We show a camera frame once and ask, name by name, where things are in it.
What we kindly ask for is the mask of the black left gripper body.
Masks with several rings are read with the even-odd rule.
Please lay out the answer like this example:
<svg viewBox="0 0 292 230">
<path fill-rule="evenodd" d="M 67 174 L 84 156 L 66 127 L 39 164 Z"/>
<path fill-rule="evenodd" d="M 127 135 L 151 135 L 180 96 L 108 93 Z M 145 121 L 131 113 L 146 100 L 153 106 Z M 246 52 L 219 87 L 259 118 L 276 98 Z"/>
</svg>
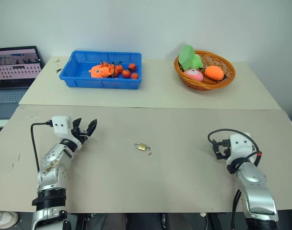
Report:
<svg viewBox="0 0 292 230">
<path fill-rule="evenodd" d="M 87 141 L 89 137 L 89 129 L 87 130 L 80 130 L 79 127 L 74 127 L 71 130 L 73 136 L 83 145 L 85 141 Z"/>
</svg>

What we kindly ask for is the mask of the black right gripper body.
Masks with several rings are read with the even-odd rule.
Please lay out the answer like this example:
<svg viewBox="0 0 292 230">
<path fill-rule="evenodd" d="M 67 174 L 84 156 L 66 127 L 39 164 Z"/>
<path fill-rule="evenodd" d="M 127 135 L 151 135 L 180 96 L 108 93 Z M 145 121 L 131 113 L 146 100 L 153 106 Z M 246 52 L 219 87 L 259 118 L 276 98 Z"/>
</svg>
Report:
<svg viewBox="0 0 292 230">
<path fill-rule="evenodd" d="M 223 148 L 223 155 L 227 155 L 228 158 L 231 155 L 231 142 L 229 139 L 223 139 L 221 142 L 221 146 Z"/>
</svg>

